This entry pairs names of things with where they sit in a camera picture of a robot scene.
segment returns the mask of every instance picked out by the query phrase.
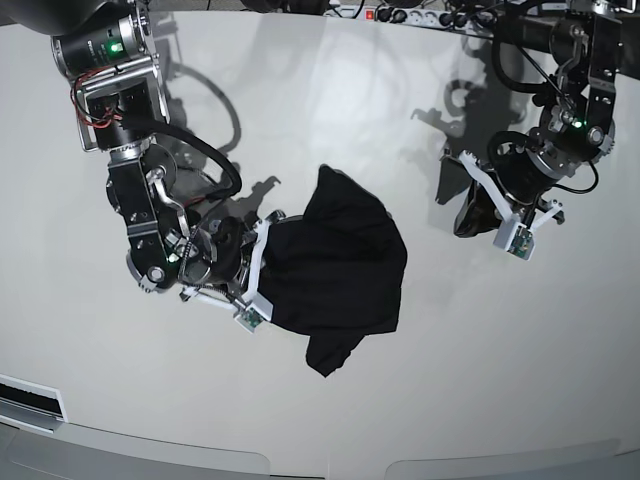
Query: black fabric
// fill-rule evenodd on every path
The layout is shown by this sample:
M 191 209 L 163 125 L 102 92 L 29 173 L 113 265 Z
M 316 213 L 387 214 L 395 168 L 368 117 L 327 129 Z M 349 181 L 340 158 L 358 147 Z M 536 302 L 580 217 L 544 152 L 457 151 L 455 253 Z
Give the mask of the black fabric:
M 311 337 L 307 363 L 328 376 L 365 335 L 396 330 L 407 250 L 384 205 L 320 168 L 301 220 L 269 230 L 260 293 L 272 323 Z

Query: wire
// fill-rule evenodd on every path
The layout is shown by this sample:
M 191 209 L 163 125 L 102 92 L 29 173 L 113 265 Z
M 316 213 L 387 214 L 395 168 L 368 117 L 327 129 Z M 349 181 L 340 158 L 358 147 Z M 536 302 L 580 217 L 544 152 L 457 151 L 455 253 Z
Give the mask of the wire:
M 380 5 L 378 5 L 378 6 L 376 7 L 376 9 L 374 10 L 374 12 L 373 12 L 373 21 L 374 21 L 374 22 L 377 22 L 377 21 L 378 21 L 378 12 L 380 11 L 380 9 L 381 9 L 382 7 L 386 7 L 386 5 L 385 5 L 383 2 L 380 2 Z
M 200 153 L 209 157 L 211 160 L 217 163 L 231 179 L 231 186 L 220 188 L 215 192 L 207 194 L 206 197 L 208 200 L 229 198 L 242 189 L 242 178 L 240 178 L 240 174 L 238 173 L 236 167 L 234 167 L 232 163 L 227 159 L 227 157 L 225 157 L 219 150 L 216 150 L 208 143 L 203 142 L 192 133 L 178 128 L 175 125 L 170 125 L 158 120 L 128 113 L 121 117 L 120 124 L 124 129 L 142 130 L 173 137 L 188 145 L 191 145 Z
M 565 187 L 564 185 L 558 185 L 557 183 L 554 185 L 555 188 L 559 188 L 560 190 L 564 190 L 565 192 L 575 193 L 576 195 L 584 195 L 585 193 L 593 192 L 598 183 L 600 183 L 600 175 L 598 174 L 598 170 L 593 163 L 593 160 L 587 160 L 589 162 L 589 166 L 591 170 L 593 170 L 593 184 L 589 188 L 585 188 L 584 190 L 576 190 L 575 188 Z
M 340 13 L 340 10 L 338 10 L 336 7 L 334 7 L 333 5 L 329 4 L 329 10 L 332 10 L 336 15 L 338 15 L 340 18 L 343 18 L 342 14 Z
M 481 8 L 480 10 L 476 10 L 475 12 L 473 12 L 471 14 L 471 16 L 469 18 L 473 18 L 481 13 L 485 13 L 485 12 L 495 12 L 497 9 L 499 8 L 505 8 L 505 4 L 504 3 L 497 3 L 495 5 L 491 5 L 490 7 L 485 7 L 485 8 Z
M 187 270 L 187 259 L 189 258 L 189 253 L 191 252 L 191 248 L 193 247 L 193 242 L 195 241 L 196 236 L 198 235 L 198 232 L 200 231 L 202 226 L 205 225 L 209 221 L 209 217 L 213 215 L 217 206 L 218 205 L 212 206 L 211 209 L 209 209 L 209 211 L 207 211 L 207 213 L 205 213 L 202 216 L 198 224 L 191 231 L 191 235 L 189 235 L 189 238 L 187 239 L 187 243 L 184 246 L 184 251 L 182 252 L 182 261 L 180 262 L 180 269 L 178 271 L 178 281 L 180 281 L 183 285 L 187 285 L 194 288 L 207 288 L 206 284 L 194 284 L 185 280 L 184 274 Z
M 73 81 L 71 91 L 69 92 L 69 96 L 71 98 L 71 103 L 73 104 L 76 115 L 78 119 L 85 125 L 93 127 L 93 128 L 107 128 L 111 125 L 114 119 L 120 119 L 120 115 L 116 113 L 116 105 L 105 108 L 105 114 L 102 117 L 96 117 L 89 113 L 80 103 L 78 102 L 78 87 L 80 84 L 89 78 L 97 75 L 98 73 L 105 70 L 107 67 L 101 67 L 94 70 L 90 70 L 87 73 L 80 75 Z
M 196 173 L 199 177 L 203 178 L 204 180 L 206 180 L 207 182 L 209 182 L 212 186 L 217 186 L 218 182 L 216 182 L 213 178 L 211 178 L 206 172 L 200 170 L 199 168 L 194 168 L 194 167 L 186 167 L 186 166 L 179 166 L 178 170 L 186 170 L 188 172 L 193 172 Z
M 544 69 L 540 66 L 540 64 L 536 62 L 534 58 L 531 55 L 529 55 L 529 53 L 521 45 L 518 45 L 515 42 L 514 42 L 514 45 L 516 46 L 518 51 L 522 54 L 522 56 L 526 58 L 529 61 L 529 63 L 531 63 L 531 65 L 533 65 L 533 68 L 535 68 L 540 73 L 540 75 L 542 75 L 544 79 L 553 87 L 553 89 L 556 92 L 558 92 L 558 95 L 568 100 L 568 94 L 560 90 L 560 87 L 558 87 L 558 85 L 556 85 L 556 82 L 554 82 L 551 79 L 551 77 L 547 75 L 547 72 L 544 71 Z
M 498 77 L 498 80 L 507 87 L 509 90 L 520 93 L 544 93 L 547 86 L 544 83 L 523 83 L 512 79 L 502 68 L 502 60 L 500 58 L 500 47 L 502 40 L 497 35 L 497 32 L 493 35 L 493 42 L 491 45 L 491 64 L 493 70 Z
M 207 197 L 205 197 L 205 196 L 194 197 L 194 198 L 184 202 L 184 208 L 195 207 L 196 205 L 200 205 L 206 199 L 207 199 Z
M 358 8 L 358 11 L 356 12 L 356 14 L 351 18 L 358 18 L 358 15 L 362 13 L 362 9 L 364 8 L 364 2 L 365 0 L 360 0 L 360 8 Z

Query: black cable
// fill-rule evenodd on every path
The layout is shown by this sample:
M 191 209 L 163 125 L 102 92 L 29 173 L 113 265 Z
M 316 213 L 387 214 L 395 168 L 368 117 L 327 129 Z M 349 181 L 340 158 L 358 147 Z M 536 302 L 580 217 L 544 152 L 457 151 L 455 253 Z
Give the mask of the black cable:
M 365 2 L 365 0 L 360 0 L 360 8 L 358 8 L 358 11 L 356 12 L 356 14 L 352 18 L 358 18 L 358 15 L 360 15 L 360 13 L 362 13 L 362 9 L 364 8 L 364 2 Z
M 513 130 L 504 130 L 494 133 L 487 142 L 487 155 L 491 164 L 495 167 L 500 162 L 499 149 L 505 143 L 511 143 L 523 148 L 531 148 L 533 140 L 528 135 Z
M 380 9 L 381 9 L 382 7 L 387 8 L 387 5 L 386 5 L 384 2 L 380 2 L 380 5 L 378 5 L 378 6 L 376 7 L 375 11 L 373 12 L 373 21 L 374 21 L 374 22 L 377 22 L 377 21 L 378 21 L 378 12 L 380 11 Z
M 538 71 L 538 73 L 544 77 L 544 79 L 547 81 L 547 84 L 551 85 L 551 87 L 553 87 L 553 89 L 558 93 L 558 95 L 564 98 L 569 104 L 572 104 L 573 102 L 571 101 L 571 98 L 569 97 L 569 95 L 563 92 L 562 90 L 560 90 L 560 87 L 558 87 L 558 85 L 556 85 L 556 82 L 554 82 L 551 79 L 551 77 L 547 75 L 547 72 L 544 71 L 544 69 L 540 66 L 540 64 L 536 62 L 534 58 L 531 55 L 529 55 L 529 53 L 521 45 L 518 45 L 517 43 L 513 42 L 512 38 L 510 38 L 510 40 L 512 40 L 512 43 L 516 46 L 516 48 L 522 54 L 522 56 L 526 58 L 531 65 L 533 65 L 533 68 L 535 68 Z
M 508 14 L 513 14 L 516 16 L 524 15 L 529 10 L 535 7 L 541 7 L 545 3 L 558 3 L 557 0 L 527 0 L 525 2 L 519 4 L 509 3 L 509 7 L 507 8 Z
M 565 187 L 564 185 L 558 185 L 557 183 L 554 185 L 554 187 L 559 188 L 560 190 L 564 190 L 565 192 L 575 193 L 576 195 L 584 195 L 585 193 L 593 192 L 598 186 L 598 183 L 600 183 L 600 175 L 598 174 L 598 170 L 596 169 L 593 161 L 587 161 L 589 162 L 591 170 L 593 170 L 593 185 L 591 185 L 589 188 L 585 188 L 584 190 L 576 190 L 575 188 Z
M 150 133 L 161 133 L 178 139 L 184 143 L 191 145 L 193 148 L 206 155 L 215 163 L 217 163 L 222 170 L 224 170 L 231 179 L 231 186 L 227 188 L 221 188 L 206 195 L 208 200 L 218 200 L 229 198 L 242 189 L 242 178 L 238 170 L 231 164 L 231 162 L 218 150 L 213 148 L 206 142 L 203 142 L 192 133 L 187 132 L 175 125 L 169 125 L 168 123 L 160 122 L 147 117 L 141 117 L 138 115 L 131 115 L 127 113 L 119 112 L 122 115 L 120 124 L 124 129 L 142 130 Z
M 186 75 L 188 77 L 193 78 L 197 82 L 200 82 L 204 85 L 211 93 L 213 93 L 216 98 L 222 103 L 224 108 L 227 110 L 229 117 L 231 119 L 231 126 L 233 127 L 233 136 L 231 140 L 227 142 L 225 145 L 218 147 L 218 150 L 222 152 L 224 155 L 228 155 L 234 148 L 238 146 L 240 140 L 242 138 L 242 128 L 240 126 L 240 117 L 238 116 L 238 112 L 235 107 L 231 103 L 231 100 L 227 95 L 218 87 L 215 83 L 213 83 L 209 78 L 200 73 L 197 70 L 194 70 L 191 67 L 181 64 L 175 64 L 174 68 L 177 72 L 180 72 L 182 75 Z
M 525 207 L 525 214 L 522 217 L 522 223 L 524 223 L 527 226 L 527 228 L 531 228 L 531 225 L 533 225 L 533 221 L 536 219 L 536 208 L 538 207 L 538 202 L 540 201 L 541 196 L 542 196 L 541 193 L 536 195 L 536 198 L 533 201 L 533 203 Z
M 491 5 L 489 7 L 484 7 L 481 8 L 480 10 L 476 10 L 475 12 L 473 12 L 471 14 L 471 16 L 469 18 L 473 18 L 481 13 L 496 13 L 496 10 L 500 9 L 500 8 L 505 8 L 505 4 L 504 3 L 496 3 L 495 5 Z
M 195 174 L 197 174 L 200 178 L 203 178 L 204 180 L 206 180 L 207 182 L 209 182 L 211 184 L 211 186 L 215 187 L 218 185 L 218 182 L 216 182 L 213 178 L 211 178 L 207 173 L 203 172 L 202 170 L 200 170 L 199 168 L 194 168 L 194 167 L 185 167 L 185 166 L 179 166 L 178 170 L 185 170 L 187 172 L 193 172 Z
M 500 47 L 502 40 L 500 39 L 497 29 L 493 35 L 493 42 L 491 44 L 491 64 L 493 70 L 496 73 L 498 80 L 507 87 L 509 90 L 520 93 L 544 93 L 547 90 L 547 86 L 544 83 L 524 83 L 518 82 L 512 79 L 502 68 L 502 60 L 500 58 Z
M 340 13 L 340 10 L 338 10 L 336 7 L 334 7 L 333 5 L 329 4 L 329 10 L 333 10 L 333 12 L 338 15 L 340 18 L 342 17 L 342 14 Z

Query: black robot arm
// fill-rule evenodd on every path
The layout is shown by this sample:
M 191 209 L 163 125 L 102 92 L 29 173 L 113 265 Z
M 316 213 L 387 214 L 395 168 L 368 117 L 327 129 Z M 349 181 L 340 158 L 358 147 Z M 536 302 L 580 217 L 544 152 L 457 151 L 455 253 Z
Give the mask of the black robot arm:
M 533 233 L 542 223 L 551 218 L 564 222 L 562 204 L 542 196 L 552 188 L 584 194 L 598 185 L 596 164 L 614 144 L 615 79 L 622 58 L 616 5 L 576 1 L 561 16 L 526 15 L 545 1 L 508 7 L 490 26 L 496 76 L 507 88 L 532 94 L 542 112 L 527 134 L 496 132 L 486 156 L 461 155 L 474 182 L 454 227 L 459 237 L 497 229 L 494 244 L 524 259 L 531 257 Z M 504 43 L 520 50 L 542 74 L 541 82 L 508 77 L 500 58 Z M 556 71 L 544 72 L 525 48 L 550 53 L 558 64 Z M 590 187 L 574 189 L 560 183 L 585 164 L 594 174 Z M 537 211 L 542 211 L 538 220 Z
M 0 12 L 45 35 L 67 35 L 109 0 L 0 0 Z

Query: white surface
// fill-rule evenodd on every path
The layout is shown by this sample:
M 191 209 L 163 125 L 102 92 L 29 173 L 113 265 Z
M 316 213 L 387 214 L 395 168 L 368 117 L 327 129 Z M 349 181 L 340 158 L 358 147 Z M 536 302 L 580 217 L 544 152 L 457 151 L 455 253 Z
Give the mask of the white surface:
M 53 438 L 83 447 L 156 462 L 232 472 L 269 474 L 269 460 L 257 454 L 157 442 L 69 423 L 61 425 Z
M 408 460 L 392 464 L 385 480 L 448 480 L 485 475 L 516 475 L 537 471 L 544 478 L 549 468 L 580 464 L 591 460 L 611 458 L 619 447 L 617 440 L 605 440 L 573 447 L 510 453 L 486 457 L 455 458 L 448 460 Z
M 12 26 L 0 29 L 2 373 L 60 388 L 73 423 L 259 452 L 274 474 L 373 480 L 403 459 L 609 438 L 640 447 L 636 82 L 618 81 L 601 186 L 558 194 L 567 222 L 540 231 L 527 263 L 492 235 L 453 237 L 462 198 L 433 200 L 444 135 L 411 116 L 442 110 L 452 78 L 484 81 L 460 38 L 294 16 L 177 18 L 184 64 L 240 116 L 230 157 L 243 196 L 270 175 L 282 182 L 260 214 L 302 213 L 322 163 L 393 214 L 409 251 L 398 332 L 366 338 L 325 380 L 305 364 L 304 337 L 269 325 L 247 335 L 177 291 L 142 294 L 104 193 L 107 158 L 80 149 L 48 39 Z M 204 87 L 170 88 L 196 134 L 231 138 Z M 585 170 L 571 184 L 588 184 Z

